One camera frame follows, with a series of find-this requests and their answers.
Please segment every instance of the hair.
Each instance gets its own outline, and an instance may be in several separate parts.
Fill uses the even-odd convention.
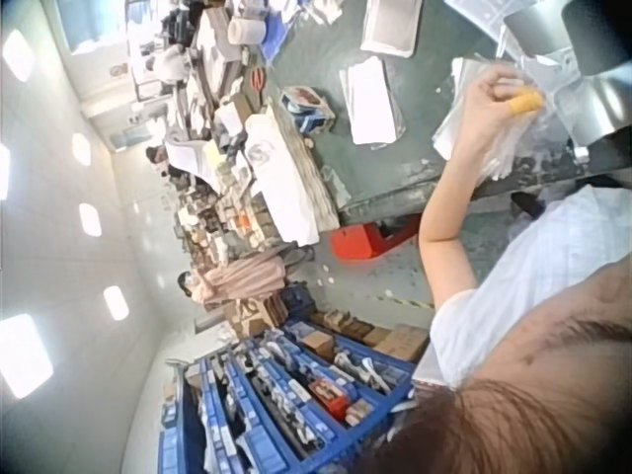
[[[187,298],[191,298],[191,296],[193,295],[191,293],[191,291],[187,288],[187,277],[189,276],[189,272],[182,272],[179,276],[178,276],[178,286],[180,287],[180,289],[184,292],[184,294],[187,296]]]
[[[158,154],[158,147],[148,146],[145,148],[145,155],[154,165],[156,164],[156,155]]]
[[[616,427],[591,407],[569,397],[578,417],[593,421],[595,430]],[[407,426],[389,443],[368,453],[355,466],[361,474],[563,474],[632,472],[630,418],[627,433],[618,436],[626,448],[584,445],[557,413],[518,387],[496,381],[475,381],[452,391],[441,387],[420,402]]]
[[[154,70],[154,62],[156,62],[156,56],[151,56],[149,59],[145,61],[145,68],[148,71]]]

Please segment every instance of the woman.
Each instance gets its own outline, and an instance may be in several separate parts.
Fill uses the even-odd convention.
[[[205,274],[183,272],[178,276],[178,286],[199,304],[253,298],[284,288],[285,276],[313,258],[313,253],[312,247],[271,249],[232,262],[225,268],[215,267]],[[295,261],[285,264],[283,258],[290,256],[295,257]]]
[[[358,472],[632,472],[632,193],[586,186],[550,206],[480,285],[458,240],[513,77],[497,66],[468,92],[422,218],[447,385]]]

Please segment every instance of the white shirt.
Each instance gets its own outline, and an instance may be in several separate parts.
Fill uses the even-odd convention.
[[[154,73],[165,84],[176,84],[189,78],[191,66],[187,56],[180,52],[179,46],[174,44],[156,54]]]
[[[431,340],[457,386],[530,309],[632,252],[632,192],[590,186],[556,202],[508,246],[477,289],[438,310]]]

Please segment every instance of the green table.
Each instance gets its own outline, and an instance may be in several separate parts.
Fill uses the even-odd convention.
[[[329,132],[314,137],[314,155],[319,165],[335,170],[352,196],[339,209],[344,224],[423,210],[444,166],[433,148],[432,136],[450,108],[451,95],[444,90],[449,84],[450,62],[474,53],[494,57],[496,49],[494,41],[442,0],[426,0],[415,54],[407,59],[381,55],[407,130],[398,141],[379,150],[356,146],[339,70],[372,56],[359,49],[365,6],[365,0],[346,0],[343,16],[331,27],[300,21],[270,71],[276,86],[307,85],[322,93],[337,116]],[[576,165],[570,155],[542,167],[534,166],[529,158],[518,159],[509,177],[484,184],[477,196],[629,167],[630,142],[628,129],[613,140],[598,143],[585,166]]]

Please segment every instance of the blue shelf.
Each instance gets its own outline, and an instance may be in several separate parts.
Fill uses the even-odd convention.
[[[370,357],[381,373],[389,372],[395,385],[387,395],[379,393],[350,376],[342,376],[333,366],[291,340],[287,335],[274,334],[268,336],[276,342],[283,352],[290,370],[286,370],[283,363],[275,359],[269,348],[265,348],[259,340],[247,340],[222,353],[203,358],[199,362],[202,380],[202,400],[206,408],[205,424],[210,437],[210,454],[221,474],[242,474],[245,472],[242,461],[237,453],[235,440],[229,429],[228,419],[224,412],[223,400],[220,393],[223,388],[215,380],[211,368],[210,357],[221,357],[226,379],[221,383],[228,383],[228,390],[234,395],[235,404],[243,414],[245,423],[242,441],[251,454],[251,461],[259,472],[266,474],[296,474],[314,473],[331,464],[345,467],[353,465],[360,455],[365,441],[384,434],[392,421],[390,411],[402,400],[407,399],[412,389],[411,374],[415,366],[409,362],[398,360],[389,355],[377,353],[370,348],[350,341],[344,336],[333,334],[323,328],[310,325],[335,338],[337,347],[348,351],[355,360]],[[285,438],[285,427],[277,426],[277,419],[269,413],[273,410],[268,400],[259,398],[261,387],[253,385],[250,375],[241,366],[243,355],[248,355],[254,370],[264,369],[270,376],[266,382],[275,393],[282,394],[287,406],[297,416],[302,417],[305,427],[309,428],[318,441],[312,443],[303,451],[303,455],[311,452],[305,459],[300,459],[294,452],[300,447],[290,447],[293,441]],[[348,427],[337,422],[329,412],[309,393],[307,387],[302,387],[298,380],[304,381],[302,375],[308,379],[324,378],[336,384],[350,401],[361,398],[372,406],[372,411],[355,427]],[[161,474],[198,474],[199,461],[192,453],[203,452],[204,444],[200,444],[195,432],[197,415],[192,403],[191,389],[182,376],[179,385],[178,420],[170,431],[166,430],[160,437],[160,452],[158,472]]]

